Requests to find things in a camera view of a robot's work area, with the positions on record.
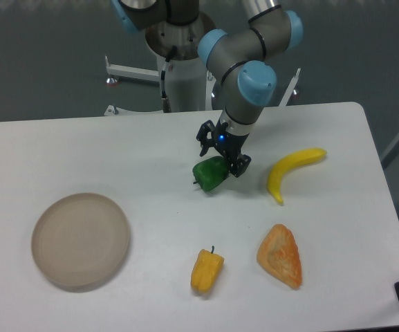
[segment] yellow bell pepper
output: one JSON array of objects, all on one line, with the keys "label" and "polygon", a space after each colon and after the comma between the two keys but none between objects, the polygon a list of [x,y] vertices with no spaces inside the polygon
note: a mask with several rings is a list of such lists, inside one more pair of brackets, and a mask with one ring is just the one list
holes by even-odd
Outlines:
[{"label": "yellow bell pepper", "polygon": [[194,290],[201,293],[211,289],[224,264],[224,258],[213,252],[214,246],[211,252],[202,249],[193,267],[190,284]]}]

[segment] bread slice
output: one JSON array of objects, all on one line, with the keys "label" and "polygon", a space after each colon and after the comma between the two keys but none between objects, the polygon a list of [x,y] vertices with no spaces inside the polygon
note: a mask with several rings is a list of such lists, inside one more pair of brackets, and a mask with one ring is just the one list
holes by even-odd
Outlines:
[{"label": "bread slice", "polygon": [[274,225],[262,241],[257,261],[265,271],[289,287],[302,284],[302,267],[292,232],[284,225]]}]

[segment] gray floor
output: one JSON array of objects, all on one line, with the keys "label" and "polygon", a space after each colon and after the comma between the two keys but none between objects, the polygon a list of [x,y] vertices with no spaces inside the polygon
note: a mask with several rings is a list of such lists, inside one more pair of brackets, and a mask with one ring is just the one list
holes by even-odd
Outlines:
[{"label": "gray floor", "polygon": [[[247,27],[238,0],[202,0],[219,28]],[[399,131],[399,0],[287,0],[302,44],[268,61],[283,92],[301,67],[296,104],[355,101],[381,153]],[[142,33],[126,35],[109,0],[0,0],[0,121],[101,116],[107,105],[160,109],[158,88],[107,87],[111,63],[156,68]],[[399,157],[386,171],[399,215]]]}]

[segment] plastic toy fruit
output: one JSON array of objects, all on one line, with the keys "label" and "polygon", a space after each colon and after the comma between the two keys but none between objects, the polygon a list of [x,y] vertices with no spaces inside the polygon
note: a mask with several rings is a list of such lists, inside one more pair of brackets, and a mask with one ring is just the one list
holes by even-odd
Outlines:
[{"label": "plastic toy fruit", "polygon": [[213,287],[224,264],[224,258],[213,252],[214,246],[211,252],[202,249],[193,267],[190,284],[194,290],[201,293],[206,293]]},{"label": "plastic toy fruit", "polygon": [[276,202],[278,202],[280,205],[284,204],[284,200],[282,199],[281,195],[281,182],[285,173],[296,167],[316,163],[317,161],[323,159],[325,155],[326,151],[324,149],[313,147],[310,149],[293,152],[292,154],[289,154],[287,157],[284,157],[278,161],[271,169],[267,180],[267,189],[275,198]]},{"label": "plastic toy fruit", "polygon": [[265,271],[289,287],[302,284],[302,267],[292,232],[284,225],[274,225],[262,241],[257,261]]},{"label": "plastic toy fruit", "polygon": [[204,192],[209,192],[227,178],[228,168],[224,158],[216,156],[196,164],[193,167],[193,175],[195,183],[198,183]]}]

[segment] metal stand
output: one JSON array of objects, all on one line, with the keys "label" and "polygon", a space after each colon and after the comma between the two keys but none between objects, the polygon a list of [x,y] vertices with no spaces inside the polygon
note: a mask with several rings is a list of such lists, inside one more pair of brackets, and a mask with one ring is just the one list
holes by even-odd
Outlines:
[{"label": "metal stand", "polygon": [[284,93],[284,96],[281,99],[281,102],[279,103],[279,106],[287,106],[287,104],[290,102],[291,96],[297,96],[299,95],[299,90],[296,88],[297,81],[299,80],[299,74],[301,73],[301,69],[298,68],[296,71],[296,75],[293,76],[291,79],[290,83],[288,84],[288,87]]},{"label": "metal stand", "polygon": [[120,109],[116,105],[109,105],[104,112],[104,116],[131,116],[131,115],[141,115],[141,114],[155,114],[163,113],[163,111],[152,111],[152,112],[135,112],[129,111],[127,109]]},{"label": "metal stand", "polygon": [[[106,80],[107,85],[115,86],[118,83],[119,78],[140,80],[148,83],[159,84],[160,77],[158,71],[150,71],[148,69],[119,66],[117,64],[110,64],[109,58],[105,55],[105,68],[109,77]],[[212,110],[212,94],[213,87],[216,83],[216,78],[208,71],[207,72],[207,82],[205,87],[205,109],[199,111]]]},{"label": "metal stand", "polygon": [[390,142],[388,147],[379,156],[380,164],[382,165],[383,170],[385,170],[391,164],[391,162],[398,156],[398,154],[399,154],[399,132],[396,135],[396,137]]}]

